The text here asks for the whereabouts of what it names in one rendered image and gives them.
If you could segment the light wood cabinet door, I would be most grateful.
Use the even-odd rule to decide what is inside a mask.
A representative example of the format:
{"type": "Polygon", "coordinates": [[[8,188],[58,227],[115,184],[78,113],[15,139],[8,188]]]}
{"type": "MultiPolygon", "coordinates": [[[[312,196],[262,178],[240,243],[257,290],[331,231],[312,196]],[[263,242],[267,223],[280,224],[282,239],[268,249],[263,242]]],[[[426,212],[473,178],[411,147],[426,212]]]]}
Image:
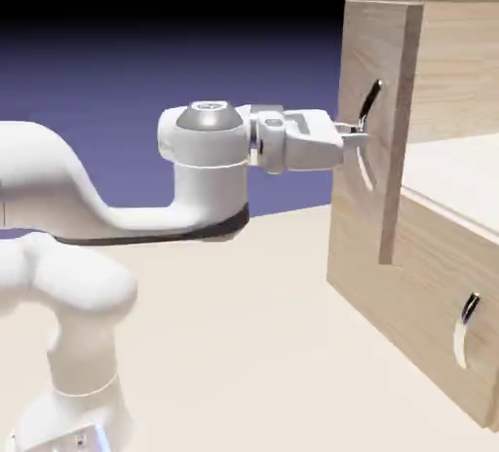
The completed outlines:
{"type": "Polygon", "coordinates": [[[393,256],[423,9],[419,2],[345,4],[338,121],[357,124],[373,82],[380,79],[383,85],[366,121],[365,154],[375,187],[372,192],[365,187],[357,149],[345,149],[333,194],[352,204],[380,264],[393,256]]]}
{"type": "Polygon", "coordinates": [[[480,426],[499,432],[499,236],[402,198],[391,263],[376,262],[345,198],[333,197],[327,279],[480,426]],[[454,324],[472,292],[462,369],[454,324]]]}

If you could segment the light wood cabinet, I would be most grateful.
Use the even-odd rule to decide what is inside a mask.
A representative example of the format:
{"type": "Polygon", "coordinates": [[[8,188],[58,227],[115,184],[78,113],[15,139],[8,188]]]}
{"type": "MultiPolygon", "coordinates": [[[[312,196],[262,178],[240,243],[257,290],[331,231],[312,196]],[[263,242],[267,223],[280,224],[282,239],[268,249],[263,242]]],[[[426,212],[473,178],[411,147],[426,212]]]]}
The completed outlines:
{"type": "Polygon", "coordinates": [[[399,201],[499,236],[499,0],[424,6],[399,201]]]}

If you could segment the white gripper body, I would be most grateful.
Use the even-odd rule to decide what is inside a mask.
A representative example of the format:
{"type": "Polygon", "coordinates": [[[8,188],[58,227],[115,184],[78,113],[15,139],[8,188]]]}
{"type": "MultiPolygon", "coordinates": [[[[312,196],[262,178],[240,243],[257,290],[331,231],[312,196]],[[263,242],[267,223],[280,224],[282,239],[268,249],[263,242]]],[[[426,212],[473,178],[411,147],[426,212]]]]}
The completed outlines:
{"type": "Polygon", "coordinates": [[[343,162],[343,140],[325,110],[284,111],[288,170],[332,170],[343,162]]]}

